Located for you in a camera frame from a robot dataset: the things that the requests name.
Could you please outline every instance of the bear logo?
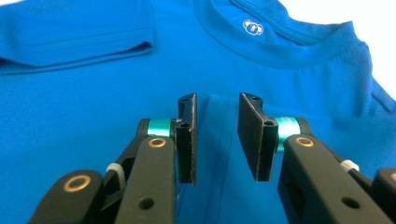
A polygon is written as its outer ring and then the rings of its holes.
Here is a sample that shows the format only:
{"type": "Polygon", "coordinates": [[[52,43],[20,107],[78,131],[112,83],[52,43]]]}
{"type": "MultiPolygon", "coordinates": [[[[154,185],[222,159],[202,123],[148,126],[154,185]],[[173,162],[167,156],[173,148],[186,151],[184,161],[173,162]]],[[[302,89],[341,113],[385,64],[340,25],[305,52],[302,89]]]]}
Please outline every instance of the bear logo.
{"type": "Polygon", "coordinates": [[[264,31],[264,28],[260,24],[250,20],[244,21],[244,28],[250,35],[261,35],[264,31]]]}

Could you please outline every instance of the white cable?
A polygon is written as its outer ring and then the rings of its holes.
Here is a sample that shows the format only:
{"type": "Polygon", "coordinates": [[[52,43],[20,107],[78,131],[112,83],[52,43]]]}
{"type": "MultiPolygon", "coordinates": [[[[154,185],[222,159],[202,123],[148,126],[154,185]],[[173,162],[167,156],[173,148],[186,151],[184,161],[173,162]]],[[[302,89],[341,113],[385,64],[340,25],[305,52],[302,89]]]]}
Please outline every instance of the white cable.
{"type": "Polygon", "coordinates": [[[121,165],[119,165],[118,163],[110,163],[107,166],[106,172],[113,170],[117,173],[117,176],[119,177],[119,183],[120,183],[120,189],[124,189],[126,186],[125,183],[125,174],[123,172],[123,168],[121,165]]]}
{"type": "Polygon", "coordinates": [[[355,169],[355,170],[359,171],[359,165],[356,164],[356,163],[353,162],[353,161],[350,161],[350,160],[342,161],[342,162],[340,163],[340,165],[341,165],[341,167],[343,167],[343,169],[344,169],[345,171],[347,171],[347,172],[349,172],[349,171],[352,170],[352,169],[355,169]]]}

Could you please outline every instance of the green tape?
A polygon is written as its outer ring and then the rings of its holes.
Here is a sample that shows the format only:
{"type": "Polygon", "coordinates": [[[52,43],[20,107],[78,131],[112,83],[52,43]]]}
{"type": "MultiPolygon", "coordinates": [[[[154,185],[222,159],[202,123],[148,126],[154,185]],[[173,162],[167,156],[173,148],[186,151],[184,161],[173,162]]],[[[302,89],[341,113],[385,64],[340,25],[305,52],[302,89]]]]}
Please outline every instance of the green tape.
{"type": "Polygon", "coordinates": [[[300,125],[295,118],[276,118],[276,122],[278,123],[278,134],[279,134],[279,146],[277,147],[277,152],[282,153],[285,148],[283,148],[283,143],[286,139],[294,134],[301,133],[300,125]]]}
{"type": "Polygon", "coordinates": [[[171,120],[170,119],[151,119],[148,123],[148,135],[170,137],[171,120]]]}

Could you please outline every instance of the white background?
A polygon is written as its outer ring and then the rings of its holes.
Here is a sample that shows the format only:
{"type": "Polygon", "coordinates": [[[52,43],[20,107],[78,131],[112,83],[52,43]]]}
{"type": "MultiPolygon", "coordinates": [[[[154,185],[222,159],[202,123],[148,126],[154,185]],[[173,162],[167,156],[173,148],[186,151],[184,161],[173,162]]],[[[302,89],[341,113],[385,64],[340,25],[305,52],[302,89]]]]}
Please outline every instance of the white background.
{"type": "MultiPolygon", "coordinates": [[[[0,0],[0,6],[19,1],[0,0]]],[[[396,4],[392,0],[279,1],[297,21],[320,24],[353,21],[358,38],[369,45],[373,76],[396,99],[396,4]]]]}

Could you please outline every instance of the blue fabric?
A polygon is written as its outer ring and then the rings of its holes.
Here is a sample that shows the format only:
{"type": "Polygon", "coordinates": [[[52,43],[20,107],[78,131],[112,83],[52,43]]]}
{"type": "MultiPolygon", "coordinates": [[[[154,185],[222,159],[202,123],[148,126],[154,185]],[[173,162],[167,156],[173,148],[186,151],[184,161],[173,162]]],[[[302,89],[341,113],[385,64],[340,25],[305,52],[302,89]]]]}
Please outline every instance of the blue fabric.
{"type": "Polygon", "coordinates": [[[179,223],[287,221],[276,192],[282,155],[269,183],[256,183],[248,170],[236,134],[241,91],[263,98],[271,117],[305,117],[319,139],[371,178],[396,165],[396,104],[373,79],[370,51],[352,22],[294,21],[274,0],[147,4],[0,7],[1,223],[29,220],[62,175],[104,174],[139,120],[176,118],[178,97],[191,92],[198,93],[198,179],[181,187],[179,223]],[[140,28],[148,31],[142,39],[134,32],[140,28]],[[131,30],[130,41],[120,44],[121,30],[131,30]],[[70,43],[80,48],[61,41],[90,34],[99,39],[70,43]],[[15,39],[44,53],[10,44],[15,39]]]}

